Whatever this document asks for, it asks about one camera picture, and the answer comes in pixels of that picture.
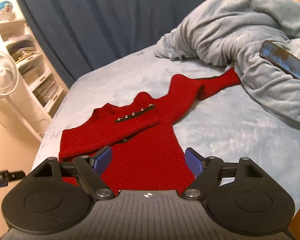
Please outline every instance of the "red sweater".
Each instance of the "red sweater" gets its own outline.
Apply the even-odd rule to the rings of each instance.
[[[116,194],[120,189],[182,192],[194,176],[186,166],[173,123],[196,98],[204,100],[238,84],[240,79],[234,69],[204,79],[177,74],[171,79],[169,92],[161,98],[141,92],[128,106],[108,103],[95,109],[83,125],[63,131],[59,160],[93,155],[108,145],[113,158],[101,178]]]

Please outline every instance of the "light blue bed sheet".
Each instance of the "light blue bed sheet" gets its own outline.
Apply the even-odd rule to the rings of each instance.
[[[153,50],[154,46],[136,52],[77,80],[53,118],[33,168],[49,156],[58,157],[62,131],[83,124],[93,109],[108,102],[130,104],[141,91],[159,98],[168,92],[170,79],[177,73],[202,78],[224,70],[200,59],[156,58]],[[173,127],[183,150],[192,147],[225,162],[250,157],[293,197],[296,210],[300,208],[300,130],[266,112],[242,86],[196,101]]]

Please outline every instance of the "fan stand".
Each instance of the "fan stand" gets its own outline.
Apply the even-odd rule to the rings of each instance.
[[[12,106],[12,110],[18,119],[25,125],[26,128],[38,139],[39,142],[42,142],[42,137],[36,132],[36,130],[31,126],[31,124],[27,121],[24,115],[19,111],[16,105],[13,103],[9,96],[5,97],[8,103]]]

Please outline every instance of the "blanket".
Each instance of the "blanket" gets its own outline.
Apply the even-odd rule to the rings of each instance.
[[[300,130],[300,80],[259,56],[272,41],[300,59],[297,0],[207,0],[156,45],[155,56],[234,67],[249,95]]]

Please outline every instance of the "white fan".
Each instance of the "white fan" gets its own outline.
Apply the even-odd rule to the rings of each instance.
[[[16,89],[18,82],[19,73],[15,61],[11,56],[0,51],[0,98],[5,98],[12,105],[13,112],[19,120],[39,141],[42,141],[42,138],[29,124],[24,115],[18,110],[9,97],[9,95]]]

